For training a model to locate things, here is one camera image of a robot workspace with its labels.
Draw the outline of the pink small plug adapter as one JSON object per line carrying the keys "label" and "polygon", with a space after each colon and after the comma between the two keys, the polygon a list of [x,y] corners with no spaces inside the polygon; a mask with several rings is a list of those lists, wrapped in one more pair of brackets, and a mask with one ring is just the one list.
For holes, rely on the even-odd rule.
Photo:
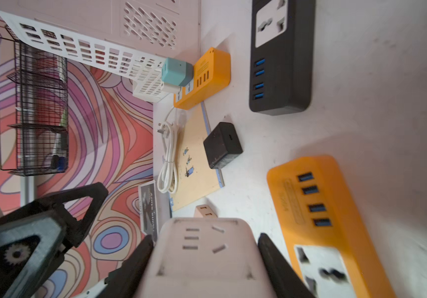
{"label": "pink small plug adapter", "polygon": [[213,219],[215,219],[218,216],[215,213],[215,211],[208,204],[203,204],[203,205],[198,205],[195,207],[194,217],[195,218],[213,218]]}

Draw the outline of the white cube socket adapter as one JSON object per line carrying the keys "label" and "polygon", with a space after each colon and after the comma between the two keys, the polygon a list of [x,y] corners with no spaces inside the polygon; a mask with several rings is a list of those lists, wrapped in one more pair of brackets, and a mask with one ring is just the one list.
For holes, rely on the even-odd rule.
{"label": "white cube socket adapter", "polygon": [[274,298],[247,222],[172,218],[155,243],[137,298]]}

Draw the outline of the black charger plug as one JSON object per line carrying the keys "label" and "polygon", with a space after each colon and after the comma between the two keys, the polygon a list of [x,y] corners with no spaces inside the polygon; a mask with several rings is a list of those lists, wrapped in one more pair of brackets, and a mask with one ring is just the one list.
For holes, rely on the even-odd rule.
{"label": "black charger plug", "polygon": [[219,122],[203,146],[211,169],[222,169],[243,153],[236,129],[229,122]]}

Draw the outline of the black power strip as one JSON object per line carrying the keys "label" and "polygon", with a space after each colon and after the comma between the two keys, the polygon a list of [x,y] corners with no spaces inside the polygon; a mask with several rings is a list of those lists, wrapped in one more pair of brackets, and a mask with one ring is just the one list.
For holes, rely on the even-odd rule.
{"label": "black power strip", "polygon": [[304,112],[311,103],[316,2],[252,4],[249,108],[267,115]]}

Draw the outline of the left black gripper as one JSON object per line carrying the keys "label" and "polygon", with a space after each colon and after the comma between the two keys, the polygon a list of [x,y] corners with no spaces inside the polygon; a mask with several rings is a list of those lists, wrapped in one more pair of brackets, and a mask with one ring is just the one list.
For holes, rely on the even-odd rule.
{"label": "left black gripper", "polygon": [[102,183],[52,192],[36,202],[54,210],[0,225],[0,298],[30,298],[78,247],[109,192]]}

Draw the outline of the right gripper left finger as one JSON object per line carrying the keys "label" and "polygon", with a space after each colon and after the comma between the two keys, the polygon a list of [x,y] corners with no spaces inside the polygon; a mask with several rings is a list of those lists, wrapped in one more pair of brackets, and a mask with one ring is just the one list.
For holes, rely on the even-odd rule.
{"label": "right gripper left finger", "polygon": [[139,287],[153,250],[153,238],[148,235],[123,262],[122,266],[108,275],[105,288],[97,297],[132,298]]}

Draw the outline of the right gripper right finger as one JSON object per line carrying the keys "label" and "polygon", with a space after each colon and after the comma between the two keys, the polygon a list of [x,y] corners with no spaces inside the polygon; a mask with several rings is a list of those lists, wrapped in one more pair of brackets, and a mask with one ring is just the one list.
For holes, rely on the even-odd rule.
{"label": "right gripper right finger", "polygon": [[278,298],[314,298],[266,233],[260,234],[258,248]]}

